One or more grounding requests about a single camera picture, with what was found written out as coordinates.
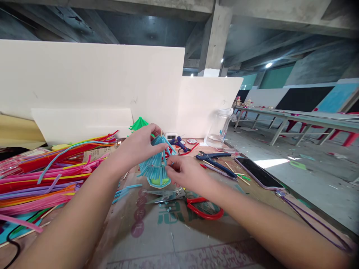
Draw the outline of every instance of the red chair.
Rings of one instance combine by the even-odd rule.
[[[359,117],[359,112],[350,112],[347,114],[358,114],[358,117]],[[349,133],[347,140],[345,140],[344,144],[342,145],[344,147],[350,146],[359,137],[359,133],[353,133],[353,132],[348,132],[348,131],[343,131],[343,130],[335,130],[335,132],[332,134],[332,136],[329,138],[329,140],[334,139],[334,137],[337,136],[337,134],[340,132]]]
[[[297,123],[297,121],[294,121],[294,120],[288,120],[288,122],[289,122],[289,125],[288,125],[287,129],[285,130],[286,133],[289,132],[294,127],[294,125]],[[300,133],[303,132],[304,127],[307,126],[307,125],[308,125],[307,123],[302,123],[302,126],[300,127],[299,132]],[[319,125],[312,125],[311,127],[312,128],[324,128],[324,127],[319,126]]]

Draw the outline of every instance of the blue glue gun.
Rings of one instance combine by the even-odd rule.
[[[187,151],[189,151],[189,149],[185,145],[183,145],[181,143],[181,141],[182,141],[182,138],[180,136],[177,136],[177,138],[173,138],[171,141],[169,141],[169,143],[171,145],[179,146],[181,149],[183,149],[183,152],[186,153]]]

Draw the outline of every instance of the smartphone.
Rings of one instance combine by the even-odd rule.
[[[256,165],[248,158],[236,158],[236,162],[264,189],[284,190],[284,187],[277,181],[277,178],[266,170]]]

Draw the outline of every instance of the blue pliers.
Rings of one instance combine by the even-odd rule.
[[[206,161],[212,165],[214,165],[215,167],[221,169],[223,172],[225,172],[227,175],[229,175],[230,177],[233,178],[237,178],[237,175],[234,174],[231,170],[229,170],[228,168],[224,167],[223,165],[219,164],[218,162],[212,160],[213,158],[219,158],[219,157],[228,157],[231,156],[231,154],[229,153],[213,153],[213,154],[207,154],[204,153],[203,151],[200,151],[200,153],[203,155],[201,156],[200,154],[196,155],[196,158],[201,160],[201,161]]]

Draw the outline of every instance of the yellow paper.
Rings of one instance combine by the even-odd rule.
[[[32,150],[45,143],[34,121],[0,115],[0,146]]]

